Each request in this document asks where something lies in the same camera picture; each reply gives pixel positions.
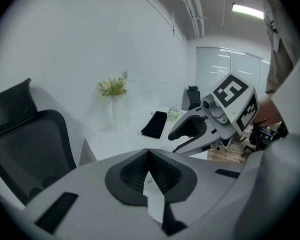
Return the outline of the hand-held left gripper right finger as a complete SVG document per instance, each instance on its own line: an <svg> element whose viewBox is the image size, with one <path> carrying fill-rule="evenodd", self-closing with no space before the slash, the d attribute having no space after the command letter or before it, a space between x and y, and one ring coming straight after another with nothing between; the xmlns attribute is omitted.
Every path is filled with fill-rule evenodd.
<svg viewBox="0 0 300 240"><path fill-rule="evenodd" d="M149 172L163 195L161 229L174 235L206 215L232 188L243 165L149 150Z"/></svg>

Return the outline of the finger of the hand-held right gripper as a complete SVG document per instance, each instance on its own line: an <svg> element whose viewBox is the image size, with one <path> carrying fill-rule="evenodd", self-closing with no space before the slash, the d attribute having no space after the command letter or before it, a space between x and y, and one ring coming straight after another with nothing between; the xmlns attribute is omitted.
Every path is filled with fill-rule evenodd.
<svg viewBox="0 0 300 240"><path fill-rule="evenodd" d="M177 146L173 153L179 155L195 155L207 151L210 148L210 145L216 143L220 140L220 135L215 132L206 132L205 134L199 134L196 137L193 137L186 141L185 143Z"/></svg>
<svg viewBox="0 0 300 240"><path fill-rule="evenodd" d="M210 130L210 121L202 108L187 111L171 129L168 140L177 140L180 137L194 137L205 135Z"/></svg>

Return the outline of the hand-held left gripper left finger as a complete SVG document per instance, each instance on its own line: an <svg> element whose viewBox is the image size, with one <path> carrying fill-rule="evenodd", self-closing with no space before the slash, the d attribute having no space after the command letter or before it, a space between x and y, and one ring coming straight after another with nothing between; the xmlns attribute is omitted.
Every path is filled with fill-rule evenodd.
<svg viewBox="0 0 300 240"><path fill-rule="evenodd" d="M147 155L139 149L80 166L32 199L23 214L59 240L164 240L143 194Z"/></svg>

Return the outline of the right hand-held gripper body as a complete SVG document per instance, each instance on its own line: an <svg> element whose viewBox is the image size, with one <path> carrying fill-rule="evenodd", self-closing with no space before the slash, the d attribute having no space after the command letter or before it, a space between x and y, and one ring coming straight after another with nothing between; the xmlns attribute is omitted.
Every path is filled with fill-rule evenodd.
<svg viewBox="0 0 300 240"><path fill-rule="evenodd" d="M242 136L258 111L255 87L233 73L226 74L206 96L206 114L224 147Z"/></svg>

